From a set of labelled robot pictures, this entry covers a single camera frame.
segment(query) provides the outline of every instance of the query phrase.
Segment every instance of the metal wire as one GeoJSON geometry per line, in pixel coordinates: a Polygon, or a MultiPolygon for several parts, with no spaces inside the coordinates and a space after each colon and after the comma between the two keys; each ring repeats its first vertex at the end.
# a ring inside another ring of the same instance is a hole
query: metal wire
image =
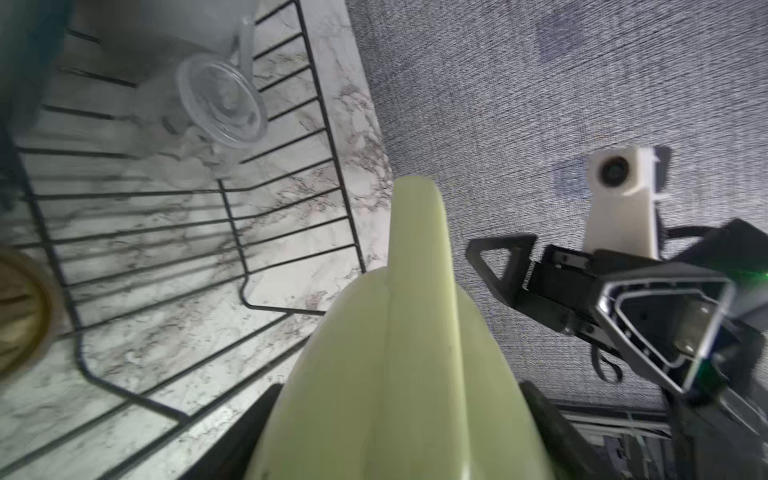
{"type": "MultiPolygon", "coordinates": [[[[204,416],[208,415],[218,407],[222,406],[225,402],[230,400],[237,393],[242,392],[249,385],[252,385],[258,379],[265,376],[272,369],[276,368],[281,362],[289,358],[294,353],[298,352],[306,344],[308,337],[300,340],[298,343],[286,349],[280,355],[271,359],[266,365],[259,368],[256,372],[250,374],[248,377],[246,377],[245,379],[243,379],[242,381],[238,382],[236,385],[228,389],[225,393],[216,397],[213,401],[208,403],[202,409],[197,410],[195,413],[191,415],[188,415],[187,413],[182,412],[178,409],[175,409],[171,406],[165,405],[162,402],[158,402],[148,398],[153,393],[158,392],[165,386],[170,385],[172,382],[176,382],[178,379],[181,379],[184,376],[196,371],[200,367],[205,366],[206,364],[210,363],[216,358],[222,356],[224,353],[227,353],[232,349],[238,347],[239,345],[242,345],[247,340],[255,338],[256,336],[266,332],[268,329],[275,327],[279,323],[290,318],[292,315],[303,314],[303,315],[322,316],[325,313],[321,310],[296,309],[289,306],[255,305],[250,303],[247,299],[247,296],[245,295],[245,288],[248,283],[248,279],[250,275],[255,273],[260,273],[268,269],[277,268],[279,266],[285,266],[291,263],[308,260],[310,258],[333,254],[335,252],[350,249],[350,248],[354,248],[356,251],[356,256],[359,264],[359,271],[361,273],[364,273],[366,271],[362,250],[359,244],[359,237],[358,237],[356,226],[353,220],[352,209],[349,204],[349,195],[346,192],[344,176],[343,176],[341,165],[339,163],[339,157],[336,151],[336,145],[333,139],[333,134],[331,132],[327,109],[325,106],[325,102],[323,100],[322,89],[320,87],[320,82],[316,74],[315,60],[312,54],[312,49],[310,47],[308,38],[306,36],[306,23],[304,21],[299,0],[289,0],[288,2],[285,2],[279,5],[268,14],[256,20],[256,25],[259,25],[260,23],[266,21],[268,18],[271,18],[273,15],[278,14],[283,9],[288,8],[291,5],[295,5],[296,14],[300,23],[300,32],[294,35],[291,35],[288,38],[281,40],[279,43],[269,47],[267,50],[258,53],[255,58],[261,58],[264,55],[268,55],[269,53],[273,51],[277,51],[283,46],[288,45],[292,41],[297,41],[299,38],[301,38],[303,41],[304,47],[306,49],[308,65],[298,68],[295,71],[289,73],[288,75],[278,78],[275,81],[272,81],[266,86],[263,86],[260,89],[260,91],[265,91],[270,88],[273,88],[274,86],[282,83],[283,81],[286,81],[304,71],[311,70],[313,75],[313,83],[314,83],[316,95],[310,99],[302,101],[301,103],[286,109],[285,111],[281,111],[279,114],[275,114],[274,116],[270,117],[270,120],[281,118],[286,114],[289,114],[302,107],[305,107],[309,104],[313,104],[314,102],[317,102],[317,104],[319,105],[321,115],[323,117],[323,126],[307,134],[301,135],[290,141],[286,141],[280,145],[277,145],[276,147],[272,147],[267,151],[264,151],[255,156],[249,157],[243,160],[241,163],[255,161],[268,154],[272,154],[286,147],[289,147],[290,145],[293,145],[297,142],[300,142],[300,141],[306,140],[307,138],[310,138],[316,135],[321,135],[321,134],[325,134],[327,136],[328,145],[330,146],[330,150],[331,150],[330,158],[327,158],[322,161],[318,161],[307,167],[302,167],[298,170],[291,171],[287,174],[280,175],[279,177],[271,178],[267,181],[253,185],[252,187],[225,188],[225,186],[223,185],[223,182],[219,181],[217,189],[209,188],[209,189],[197,189],[197,190],[173,190],[173,191],[107,192],[107,193],[99,193],[99,194],[36,194],[34,192],[32,183],[28,178],[28,175],[26,174],[23,163],[20,161],[20,159],[16,158],[16,164],[17,164],[16,167],[18,170],[17,175],[22,184],[24,200],[29,205],[29,211],[31,212],[33,223],[35,225],[36,230],[38,231],[39,241],[30,242],[30,243],[20,243],[15,245],[15,247],[19,249],[42,248],[45,251],[48,257],[48,262],[50,263],[50,266],[51,266],[51,271],[53,272],[55,279],[61,284],[61,288],[65,298],[66,310],[71,319],[71,324],[72,324],[72,331],[59,336],[59,339],[67,339],[67,338],[74,339],[75,363],[78,367],[78,370],[83,375],[83,377],[86,378],[87,381],[116,396],[120,396],[124,401],[119,405],[115,406],[114,408],[100,414],[99,416],[93,419],[90,419],[87,422],[75,427],[74,429],[65,433],[64,435],[60,435],[59,437],[51,440],[45,445],[38,447],[31,452],[28,452],[27,454],[23,455],[21,458],[17,458],[16,460],[4,466],[3,468],[0,468],[0,478],[4,478],[5,476],[8,476],[13,472],[18,471],[20,468],[23,468],[26,465],[31,464],[35,460],[42,458],[44,455],[47,455],[50,452],[53,452],[55,449],[62,446],[63,444],[75,440],[80,435],[83,435],[84,433],[90,431],[94,427],[100,425],[102,422],[105,422],[110,418],[113,418],[115,415],[117,415],[120,412],[123,412],[128,407],[137,406],[140,408],[151,410],[152,412],[156,412],[160,415],[166,416],[169,419],[173,419],[176,422],[176,425],[174,427],[172,427],[170,430],[163,433],[162,435],[158,436],[156,439],[152,440],[145,447],[143,447],[142,449],[139,449],[133,455],[130,455],[120,464],[110,468],[103,475],[101,475],[99,479],[111,480],[113,478],[121,477],[122,475],[127,473],[129,470],[139,465],[142,461],[144,461],[150,455],[154,454],[156,451],[158,451],[159,449],[167,445],[169,442],[171,442],[173,439],[178,437],[180,434],[188,430],[192,425],[194,425],[196,422],[201,420],[204,416]],[[328,164],[328,163],[333,163],[334,170],[336,172],[336,177],[339,182],[339,185],[337,187],[327,189],[325,191],[319,192],[317,194],[311,195],[309,197],[306,197],[294,202],[290,202],[288,204],[280,205],[278,207],[275,207],[268,211],[260,212],[258,214],[251,214],[251,215],[246,215],[241,217],[235,217],[233,215],[232,205],[228,197],[229,194],[242,193],[242,192],[247,192],[247,191],[255,190],[258,188],[262,188],[274,182],[277,182],[279,180],[291,178],[294,175],[300,174],[304,171],[312,170],[313,168],[317,168],[317,167],[322,167],[324,164],[328,164]],[[336,191],[339,191],[341,193],[341,197],[343,199],[343,203],[345,207],[345,214],[342,215],[341,217],[333,218],[331,220],[327,220],[322,223],[309,225],[307,227],[301,227],[301,228],[292,230],[290,232],[281,233],[278,235],[274,235],[271,237],[267,237],[267,238],[256,240],[249,243],[244,243],[240,239],[240,232],[237,230],[237,225],[236,225],[237,221],[252,220],[259,217],[264,217],[266,215],[273,214],[277,211],[295,207],[305,202],[315,200],[319,197],[329,195],[336,191]],[[40,203],[45,201],[84,200],[84,199],[101,199],[101,198],[123,199],[123,198],[132,198],[132,197],[166,197],[166,196],[188,195],[188,194],[219,194],[223,201],[223,210],[226,214],[225,218],[197,221],[197,222],[175,223],[175,224],[165,225],[161,227],[148,227],[148,228],[132,229],[132,230],[119,230],[119,231],[105,232],[105,233],[94,233],[91,235],[85,235],[85,236],[79,236],[79,237],[52,239],[48,232],[48,225],[46,224],[44,214],[42,213],[42,209],[40,207],[40,203]],[[340,247],[334,247],[334,248],[327,249],[317,253],[311,253],[311,254],[293,258],[290,260],[272,263],[270,265],[266,265],[257,269],[250,270],[247,265],[247,255],[245,253],[245,249],[248,247],[259,245],[262,243],[267,243],[274,240],[289,239],[293,235],[297,235],[299,233],[303,233],[306,231],[310,231],[312,229],[324,227],[326,225],[330,225],[332,223],[337,223],[341,221],[347,221],[349,223],[349,230],[351,232],[352,239],[353,239],[352,243],[342,245],[340,247]],[[109,275],[99,276],[99,277],[86,279],[86,280],[79,280],[77,282],[72,282],[72,283],[68,283],[66,281],[65,275],[63,273],[63,269],[61,267],[62,261],[58,257],[58,253],[55,249],[56,246],[66,245],[71,243],[80,243],[80,242],[87,242],[92,240],[113,239],[118,237],[137,235],[141,233],[155,233],[155,232],[183,229],[183,228],[189,228],[189,227],[214,225],[218,223],[228,223],[230,225],[229,234],[232,236],[232,239],[234,241],[233,247],[224,247],[212,252],[199,253],[199,254],[195,254],[192,256],[184,257],[184,258],[169,260],[167,262],[135,268],[129,271],[112,273],[109,275]],[[73,296],[71,294],[71,289],[75,287],[95,285],[95,284],[99,284],[107,281],[116,280],[124,276],[130,276],[138,273],[146,273],[154,270],[160,270],[169,266],[179,265],[179,264],[191,262],[194,260],[200,260],[206,257],[212,257],[220,253],[226,253],[230,251],[237,251],[237,260],[239,260],[240,265],[242,267],[242,273],[228,277],[224,280],[218,280],[217,282],[208,284],[206,286],[202,286],[200,288],[196,288],[194,290],[191,290],[185,293],[181,293],[176,296],[172,296],[171,298],[166,298],[166,299],[157,301],[150,305],[138,307],[126,313],[120,313],[107,319],[101,319],[96,323],[90,323],[88,325],[85,325],[83,323],[80,316],[80,312],[78,311],[78,302],[76,302],[73,299],[73,296]],[[86,363],[85,358],[83,357],[83,339],[84,339],[85,333],[89,333],[95,329],[100,329],[106,325],[115,323],[117,321],[129,319],[130,317],[135,316],[139,313],[145,313],[153,309],[162,308],[163,306],[167,306],[172,303],[179,302],[180,300],[185,300],[190,297],[198,296],[209,290],[212,290],[219,286],[223,286],[225,284],[238,281],[238,280],[242,280],[242,285],[239,289],[239,296],[240,296],[241,302],[245,307],[251,310],[263,310],[263,311],[272,311],[276,313],[282,313],[282,315],[272,320],[265,326],[262,326],[259,329],[256,329],[253,332],[239,338],[238,340],[235,340],[234,342],[230,343],[224,348],[217,350],[216,352],[210,354],[209,356],[195,362],[193,365],[190,365],[187,368],[182,369],[180,372],[176,372],[175,374],[162,380],[158,384],[148,389],[145,389],[144,391],[139,393],[131,392],[120,386],[115,385],[112,382],[102,379],[96,374],[94,374],[88,368],[88,364],[86,363]]],[[[76,32],[76,31],[70,31],[69,34],[74,35],[78,38],[84,39],[86,41],[93,41],[98,43],[98,40],[96,38],[91,37],[90,35],[81,34],[80,32],[76,32]]],[[[83,71],[77,68],[58,67],[58,69],[59,71],[62,71],[67,74],[78,75],[81,77],[86,77],[86,78],[90,78],[98,81],[107,81],[113,84],[119,84],[119,85],[128,86],[128,87],[136,86],[135,84],[129,81],[121,80],[119,78],[109,78],[109,77],[105,77],[104,75],[83,71]]],[[[72,108],[62,108],[54,105],[45,105],[43,108],[45,110],[52,111],[59,114],[70,114],[74,116],[96,118],[104,121],[113,121],[116,119],[116,117],[108,114],[81,111],[81,110],[76,110],[72,108]]],[[[17,148],[17,151],[22,154],[66,155],[66,156],[73,156],[73,157],[94,157],[94,158],[106,157],[106,158],[130,159],[129,156],[124,154],[92,152],[92,151],[69,151],[69,150],[57,150],[57,149],[48,149],[48,148],[43,149],[43,148],[22,148],[22,147],[17,148]]]]}

